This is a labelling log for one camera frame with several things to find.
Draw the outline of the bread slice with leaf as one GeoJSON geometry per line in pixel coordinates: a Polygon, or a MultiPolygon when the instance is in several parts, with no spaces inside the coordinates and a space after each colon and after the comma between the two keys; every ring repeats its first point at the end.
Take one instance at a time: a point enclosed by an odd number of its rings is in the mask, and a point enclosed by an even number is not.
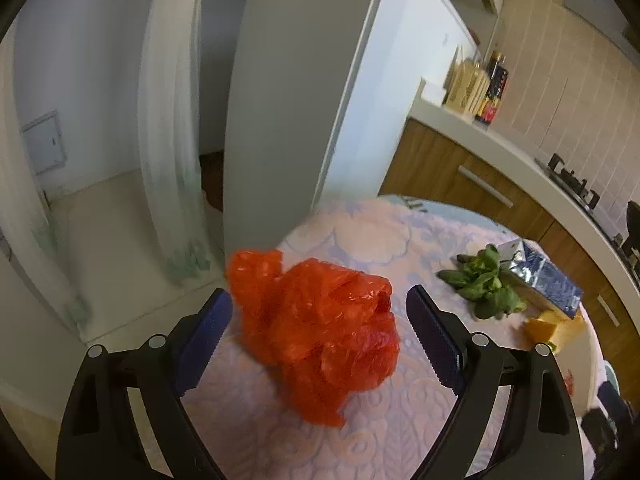
{"type": "Polygon", "coordinates": [[[587,324],[580,314],[568,318],[562,313],[544,310],[536,318],[529,318],[522,326],[526,339],[531,344],[550,344],[554,353],[576,339],[587,329],[587,324]]]}

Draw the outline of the pink floral tablecloth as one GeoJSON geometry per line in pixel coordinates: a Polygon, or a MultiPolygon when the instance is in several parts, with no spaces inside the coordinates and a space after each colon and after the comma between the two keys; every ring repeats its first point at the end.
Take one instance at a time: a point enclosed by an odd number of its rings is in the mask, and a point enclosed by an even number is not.
{"type": "Polygon", "coordinates": [[[396,197],[315,211],[271,252],[241,256],[247,293],[283,285],[284,327],[236,311],[184,399],[230,479],[407,479],[452,407],[405,314],[413,285],[469,330],[527,344],[524,313],[479,320],[438,277],[460,252],[513,240],[478,214],[396,197]]]}

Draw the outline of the dark soy sauce bottle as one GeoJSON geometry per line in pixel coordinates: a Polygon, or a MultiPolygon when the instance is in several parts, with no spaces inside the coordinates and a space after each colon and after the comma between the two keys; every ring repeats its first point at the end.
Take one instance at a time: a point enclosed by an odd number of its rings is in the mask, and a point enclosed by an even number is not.
{"type": "Polygon", "coordinates": [[[489,62],[486,66],[486,73],[489,78],[489,84],[487,90],[485,91],[483,99],[480,101],[480,105],[477,107],[474,117],[475,120],[479,120],[480,122],[483,120],[484,109],[489,102],[489,98],[491,97],[492,86],[494,85],[497,70],[501,67],[503,61],[504,55],[498,50],[493,50],[489,62]]]}

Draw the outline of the green leafy vegetable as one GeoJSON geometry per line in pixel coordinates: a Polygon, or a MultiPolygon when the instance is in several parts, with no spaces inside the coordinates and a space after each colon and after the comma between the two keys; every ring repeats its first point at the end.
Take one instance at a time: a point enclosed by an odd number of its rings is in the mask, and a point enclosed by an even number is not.
{"type": "Polygon", "coordinates": [[[475,256],[459,254],[456,261],[455,269],[442,269],[437,277],[474,304],[476,318],[504,318],[526,310],[525,301],[502,277],[495,245],[487,244],[475,256]]]}

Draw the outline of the large dark sauce bottle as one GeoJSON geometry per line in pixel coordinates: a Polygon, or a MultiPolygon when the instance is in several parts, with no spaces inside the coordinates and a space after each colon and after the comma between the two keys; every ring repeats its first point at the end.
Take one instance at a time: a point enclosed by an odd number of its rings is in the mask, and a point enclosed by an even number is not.
{"type": "Polygon", "coordinates": [[[506,88],[506,82],[509,78],[509,71],[506,69],[506,66],[504,66],[504,62],[506,62],[506,58],[504,58],[501,67],[497,70],[494,85],[492,86],[491,97],[489,98],[489,102],[484,109],[483,122],[485,125],[490,125],[495,119],[502,100],[504,89],[506,88]]]}

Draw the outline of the red plastic bag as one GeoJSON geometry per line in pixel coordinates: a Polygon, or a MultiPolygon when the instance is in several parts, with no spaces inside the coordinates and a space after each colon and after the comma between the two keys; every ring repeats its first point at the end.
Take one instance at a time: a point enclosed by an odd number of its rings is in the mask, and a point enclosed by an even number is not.
{"type": "Polygon", "coordinates": [[[347,398],[395,371],[400,337],[387,278],[316,258],[287,268],[273,249],[236,252],[228,281],[244,347],[306,422],[344,426],[347,398]]]}

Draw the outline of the beige utensil holder basket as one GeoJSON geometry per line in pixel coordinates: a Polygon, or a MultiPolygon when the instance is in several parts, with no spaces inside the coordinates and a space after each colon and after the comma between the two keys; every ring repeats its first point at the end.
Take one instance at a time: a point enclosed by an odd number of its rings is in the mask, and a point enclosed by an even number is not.
{"type": "Polygon", "coordinates": [[[485,99],[489,83],[489,76],[480,61],[462,58],[462,50],[457,48],[447,76],[444,107],[470,122],[485,99]]]}

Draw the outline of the range hood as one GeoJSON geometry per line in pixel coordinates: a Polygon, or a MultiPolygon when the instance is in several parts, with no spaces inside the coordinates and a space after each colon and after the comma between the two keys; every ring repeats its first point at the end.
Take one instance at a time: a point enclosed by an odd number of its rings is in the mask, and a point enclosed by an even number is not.
{"type": "Polygon", "coordinates": [[[634,64],[639,64],[639,34],[615,0],[562,0],[562,3],[611,40],[634,64]]]}

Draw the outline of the wooden kitchen cabinets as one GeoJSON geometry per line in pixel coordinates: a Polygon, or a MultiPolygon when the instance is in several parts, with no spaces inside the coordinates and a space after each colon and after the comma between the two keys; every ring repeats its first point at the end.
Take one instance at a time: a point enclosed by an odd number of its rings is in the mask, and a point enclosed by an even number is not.
{"type": "Polygon", "coordinates": [[[462,145],[408,120],[380,192],[469,209],[534,240],[584,291],[605,359],[626,366],[638,354],[636,326],[605,276],[605,266],[588,255],[548,208],[462,145]]]}

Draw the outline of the black gas stove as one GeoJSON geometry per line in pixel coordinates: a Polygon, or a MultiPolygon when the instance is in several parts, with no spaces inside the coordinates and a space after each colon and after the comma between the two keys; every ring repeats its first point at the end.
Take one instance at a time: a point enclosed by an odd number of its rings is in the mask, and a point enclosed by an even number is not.
{"type": "Polygon", "coordinates": [[[547,178],[560,188],[584,213],[608,240],[614,252],[623,260],[636,284],[639,284],[639,252],[629,245],[630,238],[626,232],[615,229],[613,223],[598,208],[600,195],[588,186],[586,179],[578,179],[575,171],[567,171],[564,160],[553,154],[548,162],[535,158],[536,165],[547,178]]]}

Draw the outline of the blue milk carton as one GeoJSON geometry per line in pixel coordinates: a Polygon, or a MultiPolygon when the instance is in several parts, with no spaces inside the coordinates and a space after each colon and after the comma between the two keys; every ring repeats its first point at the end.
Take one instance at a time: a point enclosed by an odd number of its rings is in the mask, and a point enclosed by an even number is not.
{"type": "Polygon", "coordinates": [[[531,240],[517,238],[498,246],[500,278],[539,311],[574,320],[582,289],[531,240]]]}

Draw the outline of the light blue perforated basket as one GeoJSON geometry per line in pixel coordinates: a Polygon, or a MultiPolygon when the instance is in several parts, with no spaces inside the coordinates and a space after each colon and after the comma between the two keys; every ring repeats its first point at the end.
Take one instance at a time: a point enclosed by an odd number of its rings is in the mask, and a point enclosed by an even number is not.
{"type": "Polygon", "coordinates": [[[604,369],[606,380],[613,386],[617,393],[620,393],[620,382],[618,381],[613,365],[608,361],[604,361],[604,369]]]}

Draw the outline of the white countertop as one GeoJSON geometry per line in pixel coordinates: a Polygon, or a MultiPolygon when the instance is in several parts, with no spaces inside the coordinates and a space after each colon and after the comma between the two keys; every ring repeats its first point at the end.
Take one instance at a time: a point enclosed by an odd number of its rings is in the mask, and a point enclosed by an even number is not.
{"type": "Polygon", "coordinates": [[[420,96],[413,100],[409,116],[460,144],[532,196],[585,249],[620,300],[628,307],[638,306],[639,286],[611,243],[588,214],[552,183],[528,154],[497,133],[477,128],[420,96]]]}

